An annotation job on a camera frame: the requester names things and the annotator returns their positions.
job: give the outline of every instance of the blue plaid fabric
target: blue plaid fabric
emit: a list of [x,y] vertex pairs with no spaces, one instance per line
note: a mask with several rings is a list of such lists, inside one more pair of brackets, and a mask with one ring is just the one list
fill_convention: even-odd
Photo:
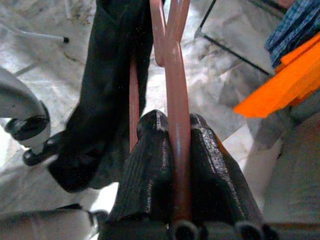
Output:
[[265,43],[272,66],[320,31],[320,0],[296,0]]

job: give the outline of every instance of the marble floor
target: marble floor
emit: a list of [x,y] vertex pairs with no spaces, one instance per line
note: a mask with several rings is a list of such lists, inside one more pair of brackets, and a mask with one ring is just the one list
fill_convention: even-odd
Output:
[[[266,119],[247,119],[233,107],[263,84],[260,71],[194,34],[210,0],[191,0],[181,47],[191,112],[201,114],[238,161],[258,205],[282,147],[282,137],[295,126],[288,109]],[[24,82],[48,107],[52,134],[63,130],[79,97],[88,39],[95,13],[94,0],[73,0],[72,19],[62,0],[5,0],[0,18],[25,31],[67,36],[69,44],[30,40],[0,26],[0,66]],[[170,1],[165,4],[168,14]],[[263,69],[272,71],[263,48],[279,20],[246,0],[218,0],[203,32],[241,51]],[[145,112],[167,111],[164,69],[151,55]],[[7,119],[1,119],[4,126]],[[80,203],[86,209],[112,208],[117,184],[102,191],[65,192],[50,176],[47,162],[27,167],[24,150],[0,128],[0,213],[46,210]]]

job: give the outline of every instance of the black fabric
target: black fabric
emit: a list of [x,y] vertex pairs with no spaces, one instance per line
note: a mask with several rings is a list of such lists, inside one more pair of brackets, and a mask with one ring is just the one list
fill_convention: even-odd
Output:
[[129,154],[130,59],[134,54],[141,114],[152,44],[148,0],[96,1],[80,100],[66,125],[65,144],[48,167],[66,191],[119,180]]

